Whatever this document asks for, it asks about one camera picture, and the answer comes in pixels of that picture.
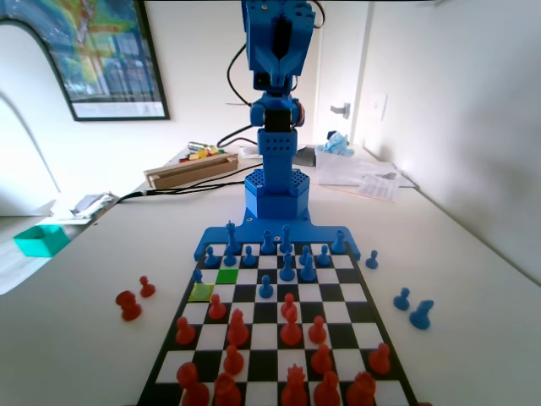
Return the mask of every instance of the white wall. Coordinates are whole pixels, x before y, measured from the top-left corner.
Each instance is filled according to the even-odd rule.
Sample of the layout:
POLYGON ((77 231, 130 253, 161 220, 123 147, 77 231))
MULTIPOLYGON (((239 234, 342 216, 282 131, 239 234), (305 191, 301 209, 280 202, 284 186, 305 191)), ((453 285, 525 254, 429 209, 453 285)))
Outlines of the white wall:
POLYGON ((541 280, 539 15, 536 0, 376 3, 357 135, 541 280))
MULTIPOLYGON (((77 123, 45 57, 24 31, 0 27, 0 91, 21 111, 60 189, 103 188, 123 195, 143 180, 142 172, 163 165, 188 141, 216 143, 249 124, 247 107, 229 89, 226 70, 246 41, 240 2, 147 2, 150 28, 171 121, 77 123)), ((297 90, 308 116, 314 114, 318 33, 315 32, 297 90)), ((245 54, 232 80, 248 100, 252 74, 245 54)), ((299 142, 312 136, 312 122, 298 129, 299 142)), ((255 129, 245 134, 255 137, 255 129)))

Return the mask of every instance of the black square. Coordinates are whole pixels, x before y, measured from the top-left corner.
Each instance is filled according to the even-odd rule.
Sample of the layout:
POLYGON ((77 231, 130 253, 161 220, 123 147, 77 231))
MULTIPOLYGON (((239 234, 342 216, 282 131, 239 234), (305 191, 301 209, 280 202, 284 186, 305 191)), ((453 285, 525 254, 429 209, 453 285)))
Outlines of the black square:
POLYGON ((327 324, 327 331, 332 348, 358 348, 355 331, 351 324, 327 324))
POLYGON ((339 283, 359 283, 357 271, 354 269, 336 269, 339 283))
POLYGON ((254 302, 255 288, 255 285, 235 285, 233 302, 254 302))
POLYGON ((314 318, 317 315, 325 318, 325 311, 323 310, 323 303, 321 302, 301 302, 301 319, 303 323, 313 323, 314 318))
POLYGON ((338 283, 320 284, 321 299, 324 302, 343 302, 344 295, 338 283))
POLYGON ((368 302, 346 302, 352 323, 374 323, 375 316, 368 302))
POLYGON ((195 351, 192 362, 197 367, 199 382, 214 382, 220 370, 221 351, 195 351))
POLYGON ((250 350, 248 364, 249 382, 278 381, 278 351, 250 350))
POLYGON ((256 303, 254 304, 254 324, 277 323, 278 304, 256 303))
POLYGON ((257 270, 257 283, 260 285, 263 283, 263 276, 268 275, 271 285, 278 283, 278 270, 276 269, 258 269, 257 270))
POLYGON ((293 300, 298 302, 298 285, 278 285, 277 290, 277 299, 279 302, 286 301, 286 294, 292 294, 293 300))

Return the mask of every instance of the teal box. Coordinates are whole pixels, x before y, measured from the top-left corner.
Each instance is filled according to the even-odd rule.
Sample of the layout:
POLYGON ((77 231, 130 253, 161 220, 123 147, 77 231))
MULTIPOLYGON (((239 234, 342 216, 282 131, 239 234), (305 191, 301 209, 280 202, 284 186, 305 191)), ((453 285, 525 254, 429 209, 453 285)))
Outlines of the teal box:
POLYGON ((17 234, 14 240, 26 256, 53 257, 69 244, 62 226, 34 226, 17 234))

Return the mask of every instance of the blue chess piece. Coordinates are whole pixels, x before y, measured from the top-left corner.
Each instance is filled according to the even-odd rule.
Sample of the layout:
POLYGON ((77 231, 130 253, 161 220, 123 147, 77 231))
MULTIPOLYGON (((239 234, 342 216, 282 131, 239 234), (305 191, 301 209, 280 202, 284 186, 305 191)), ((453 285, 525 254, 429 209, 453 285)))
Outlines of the blue chess piece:
POLYGON ((220 262, 220 258, 214 255, 214 250, 212 247, 207 247, 206 249, 207 257, 205 260, 205 265, 207 266, 216 266, 220 262))
POLYGON ((275 247, 272 243, 272 234, 270 231, 263 233, 263 245, 261 245, 261 254, 274 254, 275 247))
POLYGON ((378 261, 375 259, 376 256, 378 256, 378 251, 372 250, 370 253, 370 258, 368 258, 365 262, 368 268, 375 269, 378 267, 378 261))
POLYGON ((305 245, 303 247, 303 254, 298 257, 299 264, 304 265, 304 263, 306 262, 306 256, 309 254, 309 252, 310 252, 310 248, 307 245, 305 245))
POLYGON ((274 288, 271 286, 271 278, 268 275, 264 275, 262 282, 263 284, 260 286, 260 296, 263 299, 268 299, 274 292, 274 288))
POLYGON ((304 268, 300 272, 300 277, 305 282, 315 281, 314 258, 311 254, 306 256, 306 261, 304 263, 304 268))
POLYGON ((392 300, 392 303, 397 309, 407 310, 409 309, 409 300, 407 300, 407 296, 409 296, 409 289, 402 288, 402 291, 398 296, 395 296, 395 298, 392 300))
POLYGON ((291 252, 284 255, 284 267, 280 270, 280 279, 282 281, 292 281, 295 279, 295 271, 291 268, 291 252))
POLYGON ((331 263, 331 258, 327 254, 329 252, 329 247, 326 245, 321 246, 321 254, 318 255, 318 264, 321 266, 329 266, 331 263))
POLYGON ((346 245, 344 244, 344 232, 338 230, 336 232, 335 242, 331 245, 331 252, 333 254, 346 254, 346 245))
POLYGON ((281 229, 284 232, 284 238, 280 244, 280 251, 285 254, 287 252, 293 251, 293 246, 291 244, 291 241, 289 240, 289 233, 291 232, 291 229, 289 228, 288 224, 286 224, 281 229))
POLYGON ((248 268, 251 268, 255 265, 255 262, 257 261, 257 258, 252 255, 252 247, 248 245, 246 247, 246 256, 243 258, 243 264, 244 266, 247 266, 248 268))
POLYGON ((409 315, 409 321, 419 330, 426 330, 430 327, 429 310, 434 306, 433 300, 423 300, 419 303, 417 310, 409 315))

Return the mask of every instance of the green square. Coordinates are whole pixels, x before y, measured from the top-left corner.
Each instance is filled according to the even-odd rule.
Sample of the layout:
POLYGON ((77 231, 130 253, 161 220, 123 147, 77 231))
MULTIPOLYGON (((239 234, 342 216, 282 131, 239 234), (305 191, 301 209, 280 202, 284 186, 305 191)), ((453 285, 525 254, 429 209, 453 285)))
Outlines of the green square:
POLYGON ((218 271, 218 277, 216 278, 216 284, 226 285, 237 283, 238 269, 221 269, 218 271))

